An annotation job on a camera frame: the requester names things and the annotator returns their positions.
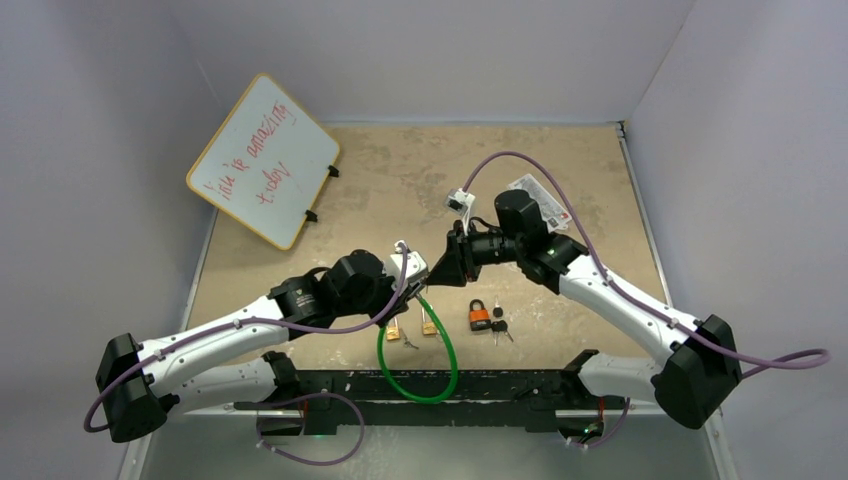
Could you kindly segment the brass padlock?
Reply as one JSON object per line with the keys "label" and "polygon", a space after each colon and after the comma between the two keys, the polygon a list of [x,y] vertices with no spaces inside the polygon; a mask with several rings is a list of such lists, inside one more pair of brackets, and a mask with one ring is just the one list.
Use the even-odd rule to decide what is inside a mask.
{"label": "brass padlock", "polygon": [[385,340],[395,342],[402,339],[402,330],[397,319],[392,319],[385,327]]}
{"label": "brass padlock", "polygon": [[421,308],[421,333],[425,337],[434,337],[439,334],[436,323],[424,307]]}

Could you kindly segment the orange black lock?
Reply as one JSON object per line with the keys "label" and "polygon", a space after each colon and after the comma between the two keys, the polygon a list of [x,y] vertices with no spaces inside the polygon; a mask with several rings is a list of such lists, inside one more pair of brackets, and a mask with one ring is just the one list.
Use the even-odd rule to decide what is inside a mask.
{"label": "orange black lock", "polygon": [[492,320],[482,300],[473,299],[469,302],[468,322],[470,331],[474,333],[491,328]]}

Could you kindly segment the black-headed keys bunch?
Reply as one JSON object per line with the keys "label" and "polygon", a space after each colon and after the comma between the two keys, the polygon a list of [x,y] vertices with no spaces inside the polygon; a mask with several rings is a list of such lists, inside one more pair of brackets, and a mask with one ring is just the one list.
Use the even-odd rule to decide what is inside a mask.
{"label": "black-headed keys bunch", "polygon": [[495,297],[494,307],[491,310],[491,314],[491,331],[493,333],[494,344],[498,346],[502,337],[505,337],[510,343],[513,343],[514,339],[509,332],[509,325],[505,318],[504,309],[498,297]]}

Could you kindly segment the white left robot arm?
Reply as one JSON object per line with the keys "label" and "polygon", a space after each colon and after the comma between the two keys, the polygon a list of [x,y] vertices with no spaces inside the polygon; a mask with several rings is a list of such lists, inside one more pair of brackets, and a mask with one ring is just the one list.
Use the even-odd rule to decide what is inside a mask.
{"label": "white left robot arm", "polygon": [[366,329],[407,309],[429,273],[417,251],[399,243],[382,261],[355,250],[330,267],[290,277],[239,310],[199,327],[138,341],[112,338],[95,375],[98,396],[84,420],[88,433],[104,430],[115,443],[144,437],[170,416],[207,406],[267,402],[284,409],[297,399],[298,382],[270,360],[231,360],[306,334],[342,335],[342,317],[365,315]]}

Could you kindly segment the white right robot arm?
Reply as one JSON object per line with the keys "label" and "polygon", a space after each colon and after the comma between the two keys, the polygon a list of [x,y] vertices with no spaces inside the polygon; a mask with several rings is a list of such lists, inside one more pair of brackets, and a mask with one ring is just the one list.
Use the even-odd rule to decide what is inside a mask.
{"label": "white right robot arm", "polygon": [[575,301],[634,340],[649,357],[582,353],[561,381],[564,399],[584,407],[598,396],[652,401],[678,424],[699,429],[742,380],[731,326],[698,319],[651,297],[595,262],[586,246],[555,234],[523,190],[494,201],[498,225],[481,232],[455,221],[430,286],[464,287],[483,267],[515,264],[531,282]]}

